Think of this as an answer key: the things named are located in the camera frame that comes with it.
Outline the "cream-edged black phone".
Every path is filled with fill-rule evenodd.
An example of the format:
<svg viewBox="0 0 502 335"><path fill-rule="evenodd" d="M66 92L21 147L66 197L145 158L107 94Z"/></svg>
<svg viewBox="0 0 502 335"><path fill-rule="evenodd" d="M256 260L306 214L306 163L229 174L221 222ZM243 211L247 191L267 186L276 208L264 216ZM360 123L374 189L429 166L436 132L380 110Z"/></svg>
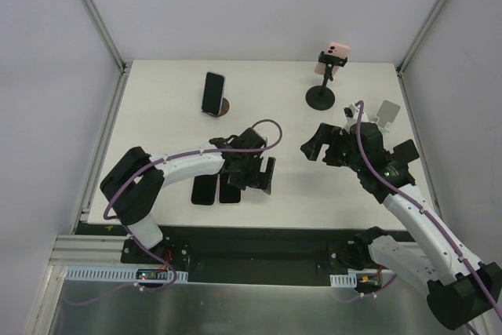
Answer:
<svg viewBox="0 0 502 335"><path fill-rule="evenodd" d="M229 175L224 173L219 175L218 202L221 205L237 205L241 202L242 191L234 185L229 184Z"/></svg>

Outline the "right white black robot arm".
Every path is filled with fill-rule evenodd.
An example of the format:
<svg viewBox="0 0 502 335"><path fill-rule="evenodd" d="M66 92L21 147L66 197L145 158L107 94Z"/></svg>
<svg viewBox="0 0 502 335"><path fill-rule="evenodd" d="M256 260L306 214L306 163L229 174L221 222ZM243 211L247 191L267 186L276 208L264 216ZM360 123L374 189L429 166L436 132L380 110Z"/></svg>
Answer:
<svg viewBox="0 0 502 335"><path fill-rule="evenodd" d="M300 149L314 161L322 145L328 147L322 161L354 171L362 188L405 226L424 252L418 257L373 227L355 238L353 258L358 266L390 268L425 297L433 316L449 330L466 326L489 310L501 313L500 266L486 264L472 253L427 204L409 172L409 162L419 157L412 140L387 151L372 122L349 128L322 123Z"/></svg>

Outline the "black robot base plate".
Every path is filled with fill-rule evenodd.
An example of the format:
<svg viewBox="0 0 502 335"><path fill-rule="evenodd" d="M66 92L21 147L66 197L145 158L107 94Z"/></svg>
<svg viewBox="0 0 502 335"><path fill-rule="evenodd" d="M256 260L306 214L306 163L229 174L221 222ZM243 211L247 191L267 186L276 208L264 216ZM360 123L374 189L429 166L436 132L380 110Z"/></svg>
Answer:
<svg viewBox="0 0 502 335"><path fill-rule="evenodd" d="M358 242L362 229L277 229L164 226L157 259L189 282L269 286L329 286L333 275L375 269Z"/></svg>

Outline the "white metal phone stand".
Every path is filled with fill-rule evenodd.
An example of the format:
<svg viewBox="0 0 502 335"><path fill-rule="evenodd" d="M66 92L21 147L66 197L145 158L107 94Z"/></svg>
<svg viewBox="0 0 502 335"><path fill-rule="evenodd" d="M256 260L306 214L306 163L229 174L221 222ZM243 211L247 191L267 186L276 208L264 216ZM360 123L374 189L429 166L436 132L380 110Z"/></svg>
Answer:
<svg viewBox="0 0 502 335"><path fill-rule="evenodd" d="M376 123L379 130L386 130L394 123L400 110L400 105L384 100L373 116L372 121Z"/></svg>

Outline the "blue-edged black phone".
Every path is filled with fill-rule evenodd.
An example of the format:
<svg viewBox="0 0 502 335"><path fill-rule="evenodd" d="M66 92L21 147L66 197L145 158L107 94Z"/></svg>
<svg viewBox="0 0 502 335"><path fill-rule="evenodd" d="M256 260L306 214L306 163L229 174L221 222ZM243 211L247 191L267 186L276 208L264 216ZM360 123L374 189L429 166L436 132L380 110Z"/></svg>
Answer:
<svg viewBox="0 0 502 335"><path fill-rule="evenodd" d="M224 99L225 77L213 72L206 73L202 95L202 111L217 116L221 112Z"/></svg>

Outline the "black folding phone stand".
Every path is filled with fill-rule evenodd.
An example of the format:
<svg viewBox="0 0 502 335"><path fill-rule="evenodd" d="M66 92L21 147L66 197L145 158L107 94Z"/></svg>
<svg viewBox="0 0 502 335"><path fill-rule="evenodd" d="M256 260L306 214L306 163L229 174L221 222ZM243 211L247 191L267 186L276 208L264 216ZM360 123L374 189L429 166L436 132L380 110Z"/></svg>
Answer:
<svg viewBox="0 0 502 335"><path fill-rule="evenodd" d="M395 171L407 170L411 162L420 158L419 152L413 140L408 139L396 145L389 156L390 166Z"/></svg>

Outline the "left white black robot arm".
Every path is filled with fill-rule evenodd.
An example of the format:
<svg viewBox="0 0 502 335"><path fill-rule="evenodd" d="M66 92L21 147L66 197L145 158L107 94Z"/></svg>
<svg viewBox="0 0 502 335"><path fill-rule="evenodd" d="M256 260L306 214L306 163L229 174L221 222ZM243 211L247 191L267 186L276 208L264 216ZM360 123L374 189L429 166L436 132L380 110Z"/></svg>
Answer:
<svg viewBox="0 0 502 335"><path fill-rule="evenodd" d="M269 195L276 158L262 157L268 149L267 141L251 127L238 136L215 137L174 155L151 155L132 147L100 183L107 200L104 219L118 220L140 243L140 256L156 264L166 254L165 236L151 214L159 192L194 177L227 174L229 185Z"/></svg>

